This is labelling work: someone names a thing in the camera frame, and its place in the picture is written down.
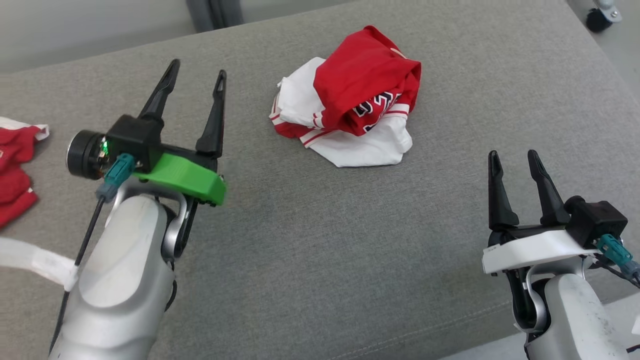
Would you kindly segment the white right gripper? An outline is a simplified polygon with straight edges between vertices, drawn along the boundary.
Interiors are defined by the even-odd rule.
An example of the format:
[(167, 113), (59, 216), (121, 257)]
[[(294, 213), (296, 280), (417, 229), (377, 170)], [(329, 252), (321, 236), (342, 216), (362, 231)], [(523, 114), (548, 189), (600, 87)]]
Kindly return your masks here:
[[(519, 217), (513, 212), (506, 193), (503, 183), (504, 171), (498, 151), (490, 151), (487, 159), (488, 227), (492, 232), (487, 248), (482, 252), (482, 271), (485, 274), (599, 253), (596, 248), (584, 248), (578, 244), (564, 228), (544, 229), (539, 234), (525, 237), (516, 237), (510, 231), (503, 230), (516, 228), (520, 223)], [(569, 223), (570, 215), (565, 210), (564, 202), (538, 152), (530, 149), (527, 152), (527, 160), (541, 205), (540, 224), (553, 227)]]

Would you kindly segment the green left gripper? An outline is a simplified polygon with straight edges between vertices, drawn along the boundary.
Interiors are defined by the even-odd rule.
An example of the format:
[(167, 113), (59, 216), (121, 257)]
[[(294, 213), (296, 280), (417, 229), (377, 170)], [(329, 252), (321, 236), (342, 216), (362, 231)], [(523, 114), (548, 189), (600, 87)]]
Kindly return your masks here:
[[(180, 59), (172, 59), (158, 84), (138, 115), (139, 119), (162, 121), (167, 99), (173, 92), (181, 66)], [(227, 72), (220, 70), (212, 91), (212, 107), (196, 152), (182, 148), (164, 151), (149, 171), (135, 170), (141, 181), (160, 185), (171, 191), (196, 199), (201, 204), (221, 207), (226, 200), (227, 184), (217, 173), (218, 159), (223, 153)]]

